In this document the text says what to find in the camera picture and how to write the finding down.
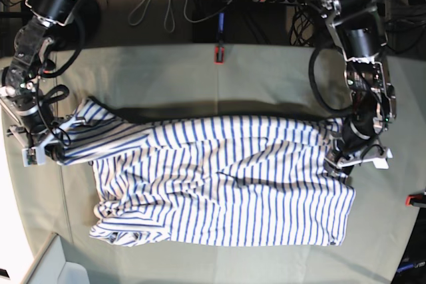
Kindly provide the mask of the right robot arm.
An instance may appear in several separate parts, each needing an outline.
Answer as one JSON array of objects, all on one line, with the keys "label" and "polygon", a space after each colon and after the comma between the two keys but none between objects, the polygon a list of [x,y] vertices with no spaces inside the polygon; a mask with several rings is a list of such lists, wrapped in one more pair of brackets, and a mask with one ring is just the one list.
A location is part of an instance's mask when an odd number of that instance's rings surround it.
[{"label": "right robot arm", "polygon": [[[78,58],[86,40],[85,26],[79,9],[85,0],[26,0],[31,19],[15,37],[15,54],[1,71],[1,107],[16,122],[7,133],[22,146],[24,166],[43,165],[47,158],[57,161],[71,145],[69,129],[85,123],[72,114],[55,116],[52,104],[69,95],[69,89],[58,84],[49,92],[40,88],[41,81],[62,75]],[[49,56],[57,39],[50,35],[54,27],[77,26],[77,47],[68,61],[56,67]]]}]

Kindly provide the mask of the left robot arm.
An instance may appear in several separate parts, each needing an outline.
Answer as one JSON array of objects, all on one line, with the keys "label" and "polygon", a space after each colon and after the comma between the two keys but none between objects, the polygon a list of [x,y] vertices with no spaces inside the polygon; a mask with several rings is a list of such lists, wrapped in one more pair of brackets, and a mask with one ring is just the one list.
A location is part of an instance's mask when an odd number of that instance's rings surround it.
[{"label": "left robot arm", "polygon": [[[348,176],[353,167],[371,162],[377,169],[388,169],[391,150],[380,136],[397,116],[395,89],[391,83],[385,47],[387,35],[379,16],[379,0],[308,0],[324,20],[330,35],[312,53],[308,77],[319,105],[342,119],[337,132],[329,136],[331,147],[324,168],[334,176]],[[314,66],[320,52],[335,49],[345,61],[345,83],[351,93],[351,105],[331,107],[320,94]]]}]

